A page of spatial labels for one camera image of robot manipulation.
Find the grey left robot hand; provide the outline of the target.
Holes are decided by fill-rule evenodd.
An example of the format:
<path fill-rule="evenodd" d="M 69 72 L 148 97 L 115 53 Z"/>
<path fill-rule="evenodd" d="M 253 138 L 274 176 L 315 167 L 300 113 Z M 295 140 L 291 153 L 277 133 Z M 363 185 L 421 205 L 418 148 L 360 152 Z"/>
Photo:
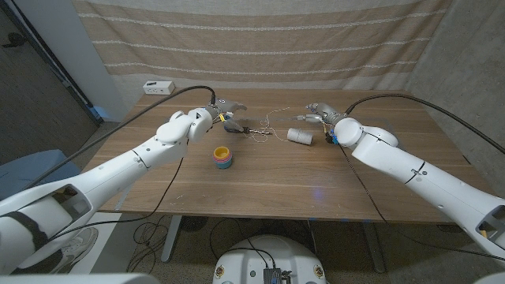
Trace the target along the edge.
<path fill-rule="evenodd" d="M 215 105 L 220 109 L 220 113 L 234 113 L 237 110 L 247 110 L 247 107 L 239 102 L 228 99 L 217 98 Z M 229 133 L 243 133 L 244 128 L 240 126 L 233 118 L 232 115 L 226 118 L 223 122 L 224 129 Z"/>

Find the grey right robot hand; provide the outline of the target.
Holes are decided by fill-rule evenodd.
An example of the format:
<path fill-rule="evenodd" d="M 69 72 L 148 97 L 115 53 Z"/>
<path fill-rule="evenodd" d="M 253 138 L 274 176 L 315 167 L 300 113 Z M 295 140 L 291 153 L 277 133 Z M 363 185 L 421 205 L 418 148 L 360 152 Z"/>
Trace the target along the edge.
<path fill-rule="evenodd" d="M 294 116 L 293 120 L 336 125 L 346 117 L 345 114 L 339 113 L 335 108 L 326 103 L 310 103 L 306 108 L 311 111 L 310 114 Z"/>

